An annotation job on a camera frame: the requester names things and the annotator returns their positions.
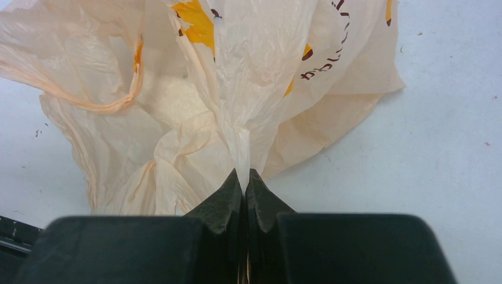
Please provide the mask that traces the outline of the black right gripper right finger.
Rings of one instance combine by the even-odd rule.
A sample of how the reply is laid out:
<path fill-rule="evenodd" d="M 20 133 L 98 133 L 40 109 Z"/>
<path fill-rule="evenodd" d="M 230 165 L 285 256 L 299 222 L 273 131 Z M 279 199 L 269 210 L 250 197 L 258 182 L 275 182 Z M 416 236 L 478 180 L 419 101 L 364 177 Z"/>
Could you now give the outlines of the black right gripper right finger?
<path fill-rule="evenodd" d="M 298 213 L 251 170 L 250 283 L 455 283 L 431 228 L 406 214 Z"/>

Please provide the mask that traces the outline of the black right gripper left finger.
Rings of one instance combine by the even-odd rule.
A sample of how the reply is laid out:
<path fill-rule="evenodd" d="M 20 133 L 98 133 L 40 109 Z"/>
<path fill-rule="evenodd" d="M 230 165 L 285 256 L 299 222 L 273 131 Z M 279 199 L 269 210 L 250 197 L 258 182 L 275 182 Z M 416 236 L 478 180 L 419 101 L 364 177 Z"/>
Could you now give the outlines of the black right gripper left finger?
<path fill-rule="evenodd" d="M 35 242 L 15 283 L 243 283 L 236 172 L 185 215 L 72 216 Z"/>

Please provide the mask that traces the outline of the orange translucent plastic bag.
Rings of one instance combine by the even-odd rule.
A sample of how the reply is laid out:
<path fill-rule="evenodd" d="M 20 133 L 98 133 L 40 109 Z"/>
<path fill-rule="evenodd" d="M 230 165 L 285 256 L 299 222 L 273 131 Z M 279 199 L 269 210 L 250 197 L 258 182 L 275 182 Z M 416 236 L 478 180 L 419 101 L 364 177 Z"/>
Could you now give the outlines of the orange translucent plastic bag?
<path fill-rule="evenodd" d="M 42 91 L 96 215 L 271 177 L 404 87 L 397 1 L 12 1 L 1 76 Z"/>

